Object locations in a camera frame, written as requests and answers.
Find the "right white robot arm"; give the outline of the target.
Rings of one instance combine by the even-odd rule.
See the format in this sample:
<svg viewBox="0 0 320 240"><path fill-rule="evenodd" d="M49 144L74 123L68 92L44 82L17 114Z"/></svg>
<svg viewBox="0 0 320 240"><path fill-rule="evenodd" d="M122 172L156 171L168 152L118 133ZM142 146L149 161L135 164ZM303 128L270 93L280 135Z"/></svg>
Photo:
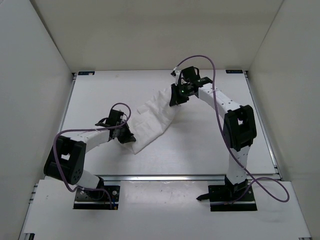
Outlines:
<svg viewBox="0 0 320 240"><path fill-rule="evenodd" d="M247 180L248 154L257 137L254 110L250 105L240 105L215 87L209 77L200 77L200 70L194 66L183 70L174 69L171 75L171 107L186 103L191 96L207 103L223 120L222 138L229 152L228 170L225 176L224 195L236 200L242 195L242 186Z"/></svg>

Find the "white pleated skirt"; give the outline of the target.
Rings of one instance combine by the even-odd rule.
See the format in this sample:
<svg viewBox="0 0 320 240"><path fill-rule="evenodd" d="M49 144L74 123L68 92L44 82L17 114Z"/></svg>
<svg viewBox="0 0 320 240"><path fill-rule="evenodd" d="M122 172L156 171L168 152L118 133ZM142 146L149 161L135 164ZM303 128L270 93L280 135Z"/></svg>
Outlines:
<svg viewBox="0 0 320 240"><path fill-rule="evenodd" d="M171 94L170 88L158 91L130 117L128 126L135 142L126 143L125 147L134 155L161 136L180 111L179 105L170 106Z"/></svg>

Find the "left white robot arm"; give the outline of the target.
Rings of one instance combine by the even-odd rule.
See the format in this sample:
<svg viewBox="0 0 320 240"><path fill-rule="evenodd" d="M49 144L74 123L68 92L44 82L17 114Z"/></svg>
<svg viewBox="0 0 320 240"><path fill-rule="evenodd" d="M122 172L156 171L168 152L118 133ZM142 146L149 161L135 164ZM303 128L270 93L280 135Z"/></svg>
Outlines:
<svg viewBox="0 0 320 240"><path fill-rule="evenodd" d="M115 139L121 144L135 142L136 138L127 124L129 117L120 110L111 109L108 117L95 124L97 128L80 130L80 134L74 137L63 134L75 133L76 129L63 131L53 141L44 174L63 181L67 186L86 190L93 199L101 198L105 192L103 180L84 170L85 156L94 148Z"/></svg>

